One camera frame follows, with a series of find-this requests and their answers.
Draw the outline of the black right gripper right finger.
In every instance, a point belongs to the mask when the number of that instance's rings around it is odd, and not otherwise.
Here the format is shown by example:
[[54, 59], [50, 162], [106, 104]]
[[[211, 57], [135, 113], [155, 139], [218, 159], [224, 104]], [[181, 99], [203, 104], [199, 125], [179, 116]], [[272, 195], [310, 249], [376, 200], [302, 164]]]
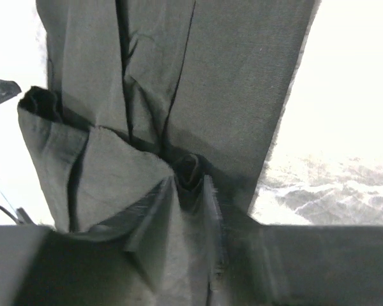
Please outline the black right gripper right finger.
[[263, 225], [203, 183], [210, 305], [383, 305], [383, 226]]

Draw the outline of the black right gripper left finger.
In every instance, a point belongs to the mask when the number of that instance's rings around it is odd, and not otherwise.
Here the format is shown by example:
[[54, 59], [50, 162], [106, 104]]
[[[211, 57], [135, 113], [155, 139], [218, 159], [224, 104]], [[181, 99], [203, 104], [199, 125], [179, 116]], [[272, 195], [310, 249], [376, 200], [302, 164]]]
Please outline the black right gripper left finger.
[[150, 305], [165, 268], [174, 182], [93, 226], [63, 234], [0, 226], [0, 305]]

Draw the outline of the black long sleeve shirt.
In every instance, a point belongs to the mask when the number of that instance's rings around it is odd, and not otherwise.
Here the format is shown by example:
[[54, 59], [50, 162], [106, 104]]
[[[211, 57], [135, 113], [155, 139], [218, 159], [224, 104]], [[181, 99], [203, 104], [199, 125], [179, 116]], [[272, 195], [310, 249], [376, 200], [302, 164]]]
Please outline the black long sleeve shirt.
[[247, 212], [317, 1], [37, 1], [47, 88], [17, 107], [56, 230], [174, 182], [150, 305], [205, 305], [201, 190]]

